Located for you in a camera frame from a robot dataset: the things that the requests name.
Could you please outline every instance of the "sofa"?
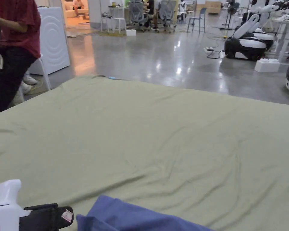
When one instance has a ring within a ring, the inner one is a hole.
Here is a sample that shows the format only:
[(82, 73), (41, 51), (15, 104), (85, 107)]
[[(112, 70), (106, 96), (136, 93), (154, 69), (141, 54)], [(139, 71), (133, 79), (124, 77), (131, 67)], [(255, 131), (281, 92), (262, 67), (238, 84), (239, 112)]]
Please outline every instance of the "sofa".
[[(76, 16), (75, 10), (72, 9), (72, 2), (65, 2), (65, 13), (67, 18)], [(85, 13), (89, 13), (89, 9), (79, 9), (78, 13), (84, 15)]]

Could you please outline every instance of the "red shirt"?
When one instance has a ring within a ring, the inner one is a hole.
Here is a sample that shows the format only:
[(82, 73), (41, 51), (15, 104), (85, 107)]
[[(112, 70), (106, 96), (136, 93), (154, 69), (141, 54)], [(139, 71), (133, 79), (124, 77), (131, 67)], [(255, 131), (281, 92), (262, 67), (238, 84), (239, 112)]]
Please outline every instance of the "red shirt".
[(41, 56), (40, 26), (41, 17), (34, 0), (0, 0), (0, 17), (5, 20), (28, 25), (26, 33), (2, 27), (0, 44), (22, 47), (34, 57)]

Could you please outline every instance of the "sticker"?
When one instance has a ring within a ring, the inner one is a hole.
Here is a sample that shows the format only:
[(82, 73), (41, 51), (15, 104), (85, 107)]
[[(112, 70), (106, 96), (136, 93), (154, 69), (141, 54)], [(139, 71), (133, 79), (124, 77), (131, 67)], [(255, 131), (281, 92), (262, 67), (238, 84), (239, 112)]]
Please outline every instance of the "sticker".
[(72, 221), (72, 213), (68, 210), (65, 210), (65, 212), (62, 214), (62, 216), (65, 220), (67, 220), (68, 222)]
[(289, 90), (289, 80), (285, 79), (285, 86), (287, 87), (287, 89)]

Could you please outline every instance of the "washing machine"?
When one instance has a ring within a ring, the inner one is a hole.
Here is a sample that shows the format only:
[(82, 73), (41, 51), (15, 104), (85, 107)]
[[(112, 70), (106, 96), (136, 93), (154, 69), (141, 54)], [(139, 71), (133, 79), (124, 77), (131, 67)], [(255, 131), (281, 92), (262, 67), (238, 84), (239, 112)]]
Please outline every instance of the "washing machine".
[[(41, 15), (41, 54), (45, 72), (49, 75), (70, 65), (62, 8), (38, 8)], [(42, 75), (35, 63), (31, 74)]]

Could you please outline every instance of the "blue towel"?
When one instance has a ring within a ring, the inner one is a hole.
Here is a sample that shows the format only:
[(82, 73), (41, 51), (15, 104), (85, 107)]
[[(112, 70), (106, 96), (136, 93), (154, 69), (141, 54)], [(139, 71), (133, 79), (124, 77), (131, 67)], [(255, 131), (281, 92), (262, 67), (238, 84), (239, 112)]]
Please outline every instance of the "blue towel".
[(100, 196), (87, 216), (77, 215), (78, 231), (210, 231), (179, 217), (164, 215)]

